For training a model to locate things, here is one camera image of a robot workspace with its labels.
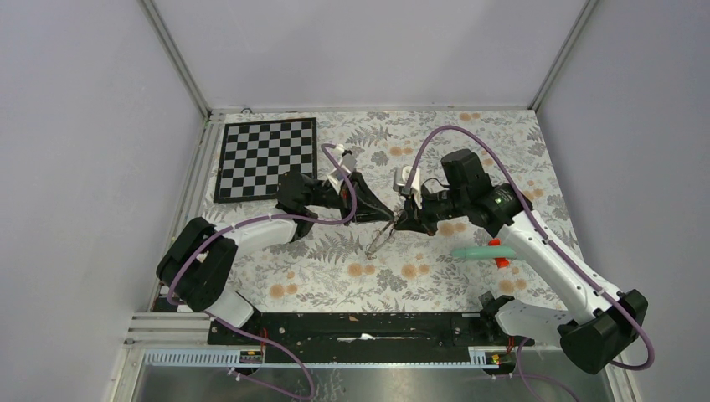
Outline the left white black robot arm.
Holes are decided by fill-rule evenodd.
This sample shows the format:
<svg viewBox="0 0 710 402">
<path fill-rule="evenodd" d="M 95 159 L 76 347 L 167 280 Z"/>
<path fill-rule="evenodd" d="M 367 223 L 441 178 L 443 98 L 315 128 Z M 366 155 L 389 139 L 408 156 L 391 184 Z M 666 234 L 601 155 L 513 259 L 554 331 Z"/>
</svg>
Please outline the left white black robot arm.
<svg viewBox="0 0 710 402">
<path fill-rule="evenodd" d="M 302 239 L 321 223 L 312 206 L 339 211 L 337 224 L 394 218 L 359 172 L 336 182 L 295 171 L 284 173 L 279 177 L 276 201 L 265 215 L 222 229 L 201 217 L 189 220 L 157 267 L 157 278 L 168 288 L 168 303 L 227 322 L 228 334 L 236 342 L 252 343 L 260 332 L 260 323 L 253 317 L 256 310 L 227 286 L 236 258 Z"/>
</svg>

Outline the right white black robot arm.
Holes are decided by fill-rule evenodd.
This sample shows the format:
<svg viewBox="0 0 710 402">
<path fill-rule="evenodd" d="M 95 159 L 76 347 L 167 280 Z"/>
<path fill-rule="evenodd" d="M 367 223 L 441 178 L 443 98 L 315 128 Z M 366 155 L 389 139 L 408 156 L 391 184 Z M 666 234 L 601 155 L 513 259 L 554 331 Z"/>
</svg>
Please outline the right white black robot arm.
<svg viewBox="0 0 710 402">
<path fill-rule="evenodd" d="M 395 230 L 434 235 L 441 222 L 466 217 L 510 247 L 566 307 L 554 312 L 500 297 L 481 320 L 483 339 L 500 345 L 514 336 L 551 344 L 587 374 L 613 363 L 639 337 L 647 299 L 637 290 L 622 291 L 586 265 L 511 184 L 492 184 L 474 152 L 455 151 L 440 162 L 447 183 L 436 193 L 422 184 L 419 169 L 395 169 L 393 188 L 404 197 Z"/>
</svg>

